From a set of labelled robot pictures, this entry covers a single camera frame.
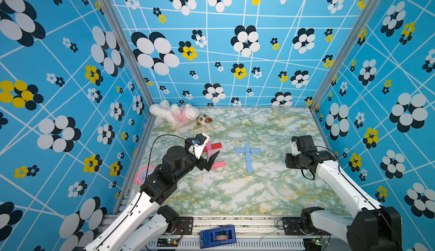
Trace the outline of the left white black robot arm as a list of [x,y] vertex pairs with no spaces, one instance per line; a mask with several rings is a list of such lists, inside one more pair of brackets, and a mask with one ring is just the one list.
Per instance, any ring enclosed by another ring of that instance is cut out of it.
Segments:
[[84,251],[140,251],[152,240],[175,230],[179,215],[165,200],[177,183],[194,168],[210,171],[219,152],[202,157],[203,147],[172,146],[161,165],[146,178],[132,202]]

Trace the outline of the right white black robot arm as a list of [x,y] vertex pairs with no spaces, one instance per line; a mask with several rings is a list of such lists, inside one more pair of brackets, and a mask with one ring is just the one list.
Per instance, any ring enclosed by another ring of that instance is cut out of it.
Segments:
[[340,167],[335,154],[319,151],[310,135],[292,137],[287,168],[309,171],[321,178],[343,201],[352,219],[339,217],[322,207],[306,208],[300,215],[305,234],[322,230],[346,242],[353,251],[401,251],[401,215],[384,207],[358,186]]

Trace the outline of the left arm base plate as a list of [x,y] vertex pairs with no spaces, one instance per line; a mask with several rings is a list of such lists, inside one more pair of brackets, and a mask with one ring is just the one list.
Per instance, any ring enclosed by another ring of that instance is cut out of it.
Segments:
[[193,231],[193,217],[178,217],[175,225],[169,232],[170,235],[191,235]]

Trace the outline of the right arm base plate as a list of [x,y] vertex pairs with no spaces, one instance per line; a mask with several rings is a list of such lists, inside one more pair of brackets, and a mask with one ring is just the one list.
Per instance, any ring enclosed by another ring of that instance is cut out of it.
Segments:
[[284,217],[282,218],[282,226],[287,236],[322,236],[322,232],[319,229],[315,229],[312,232],[304,232],[301,228],[300,217]]

